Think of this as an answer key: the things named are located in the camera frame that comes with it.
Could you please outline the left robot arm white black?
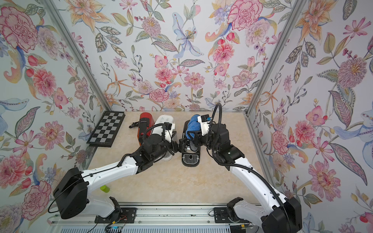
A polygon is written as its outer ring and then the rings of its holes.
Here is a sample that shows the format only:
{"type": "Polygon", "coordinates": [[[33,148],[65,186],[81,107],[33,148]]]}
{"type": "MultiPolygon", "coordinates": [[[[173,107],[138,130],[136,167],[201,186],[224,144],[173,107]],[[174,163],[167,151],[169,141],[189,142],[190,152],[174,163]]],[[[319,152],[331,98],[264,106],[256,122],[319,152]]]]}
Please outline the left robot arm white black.
{"type": "Polygon", "coordinates": [[[125,154],[120,161],[92,170],[70,169],[53,191],[58,213],[62,219],[77,215],[96,215],[111,222],[119,221],[123,211],[118,201],[95,197],[92,192],[105,184],[132,176],[149,169],[165,158],[168,152],[178,152],[175,133],[164,136],[152,134],[133,153],[125,154]]]}

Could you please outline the black coffee machine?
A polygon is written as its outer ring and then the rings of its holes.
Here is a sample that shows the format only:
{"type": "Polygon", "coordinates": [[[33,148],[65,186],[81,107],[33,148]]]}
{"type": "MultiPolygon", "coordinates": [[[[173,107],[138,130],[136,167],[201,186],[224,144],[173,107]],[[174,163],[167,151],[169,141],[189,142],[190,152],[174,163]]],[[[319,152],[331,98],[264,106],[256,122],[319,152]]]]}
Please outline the black coffee machine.
{"type": "Polygon", "coordinates": [[[201,149],[197,149],[195,146],[190,147],[190,142],[187,138],[187,127],[190,120],[187,120],[183,127],[183,134],[182,138],[179,140],[179,149],[181,151],[182,157],[181,162],[186,167],[196,167],[200,164],[200,151],[201,149]]]}

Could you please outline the blue microfibre cloth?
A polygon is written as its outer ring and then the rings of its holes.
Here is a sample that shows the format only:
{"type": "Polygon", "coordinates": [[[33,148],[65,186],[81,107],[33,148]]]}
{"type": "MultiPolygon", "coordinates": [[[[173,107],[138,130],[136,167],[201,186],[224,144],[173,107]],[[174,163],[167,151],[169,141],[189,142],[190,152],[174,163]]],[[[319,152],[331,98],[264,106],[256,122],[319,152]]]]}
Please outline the blue microfibre cloth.
{"type": "Polygon", "coordinates": [[[200,115],[195,114],[191,117],[189,123],[187,124],[186,137],[187,139],[193,139],[194,133],[201,131],[201,124],[198,122],[198,117],[200,115]]]}

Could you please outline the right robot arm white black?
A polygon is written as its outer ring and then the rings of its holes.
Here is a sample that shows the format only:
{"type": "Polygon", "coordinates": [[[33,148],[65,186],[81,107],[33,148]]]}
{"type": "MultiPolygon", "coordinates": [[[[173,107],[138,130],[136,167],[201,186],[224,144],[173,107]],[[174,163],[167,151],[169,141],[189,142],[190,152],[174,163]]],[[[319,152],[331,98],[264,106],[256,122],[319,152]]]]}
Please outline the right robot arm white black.
{"type": "Polygon", "coordinates": [[[256,206],[240,197],[233,199],[227,204],[231,221],[249,221],[265,233],[298,233],[302,230],[300,202],[286,197],[255,170],[243,152],[231,144],[224,124],[203,122],[189,135],[196,147],[206,146],[217,164],[238,177],[260,203],[256,206]]]}

